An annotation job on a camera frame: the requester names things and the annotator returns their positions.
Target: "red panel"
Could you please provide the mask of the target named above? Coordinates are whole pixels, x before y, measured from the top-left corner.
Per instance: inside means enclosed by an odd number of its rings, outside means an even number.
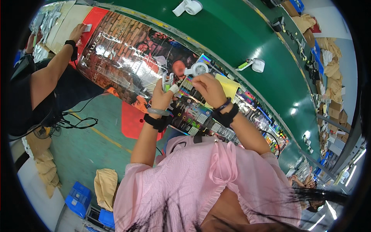
[[[93,7],[93,9],[88,13],[88,15],[85,17],[83,23],[84,24],[93,24],[92,28],[89,32],[84,32],[81,36],[80,41],[77,44],[77,60],[79,60],[80,55],[82,54],[82,51],[84,50],[85,46],[87,45],[90,37],[92,36],[93,32],[95,31],[98,24],[102,21],[103,17],[107,14],[108,10]],[[76,69],[75,63],[70,61],[69,62],[73,68]]]
[[[144,113],[132,105],[122,102],[121,132],[128,138],[138,139],[144,124]],[[157,134],[157,141],[162,139],[166,129]]]

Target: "hand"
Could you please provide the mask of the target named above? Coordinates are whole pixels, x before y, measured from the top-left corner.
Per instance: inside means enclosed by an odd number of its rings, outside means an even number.
[[[153,90],[151,108],[166,110],[169,106],[170,100],[173,98],[173,95],[174,93],[170,90],[164,93],[162,90],[162,79],[158,80],[156,87]],[[161,118],[161,115],[158,114],[150,114],[150,116],[155,119]]]
[[[73,40],[75,43],[79,41],[82,32],[85,30],[86,25],[83,23],[77,24],[77,26],[72,30],[68,40]]]
[[[42,37],[43,35],[41,34],[41,28],[39,27],[39,31],[37,32],[36,44],[40,42]],[[27,54],[30,54],[33,52],[33,40],[34,39],[35,39],[34,34],[31,34],[30,37],[28,37],[27,48],[26,48]]]
[[[295,182],[297,182],[297,181],[299,180],[299,178],[298,178],[297,175],[292,175],[291,178],[292,178],[292,180],[295,181]]]
[[[192,85],[214,109],[219,108],[227,101],[220,82],[209,73],[194,77],[192,79]]]
[[[287,179],[289,180],[289,183],[290,183],[290,186],[292,185],[292,177],[287,177]]]

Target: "pink blouse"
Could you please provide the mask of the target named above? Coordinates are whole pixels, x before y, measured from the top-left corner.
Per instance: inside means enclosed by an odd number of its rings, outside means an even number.
[[[114,204],[115,231],[145,222],[150,231],[162,231],[164,207],[174,231],[182,223],[185,231],[195,231],[194,223],[203,222],[225,187],[237,194],[250,224],[272,222],[258,212],[298,226],[300,203],[292,202],[276,156],[214,140],[203,137],[195,144],[190,136],[175,137],[156,167],[128,164]]]

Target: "yellow floor line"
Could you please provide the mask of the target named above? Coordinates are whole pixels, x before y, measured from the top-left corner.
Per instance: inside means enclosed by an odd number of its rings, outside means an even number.
[[[76,116],[78,119],[81,120],[80,116],[76,113],[72,113],[74,116]],[[105,134],[103,134],[102,132],[98,131],[97,129],[95,129],[94,127],[90,127],[90,129],[92,129],[94,132],[96,132],[97,134],[99,134],[100,136],[102,136],[103,138],[105,138],[106,140],[110,141],[111,143],[113,143],[114,145],[118,146],[119,148],[122,148],[124,149],[125,151],[131,153],[132,150],[130,149],[127,149],[126,147],[123,147],[121,144],[119,144],[118,142],[115,142],[113,141],[111,138],[109,138],[108,136],[106,136]]]

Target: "concrete floor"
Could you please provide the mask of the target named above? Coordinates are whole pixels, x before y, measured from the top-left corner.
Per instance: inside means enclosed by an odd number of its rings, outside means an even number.
[[[86,102],[79,103],[72,110],[79,111]],[[98,207],[94,194],[96,170],[114,169],[120,182],[124,177],[125,167],[130,162],[136,140],[126,138],[121,133],[121,100],[113,95],[96,97],[77,115],[82,119],[97,118],[98,124],[83,130],[63,128],[60,136],[57,136],[58,132],[52,136],[50,151],[62,183],[60,191],[63,197],[68,195],[75,181],[79,181],[92,191],[92,205]],[[65,118],[72,124],[78,122],[73,116]],[[170,130],[158,141],[159,149],[163,148],[169,132]]]

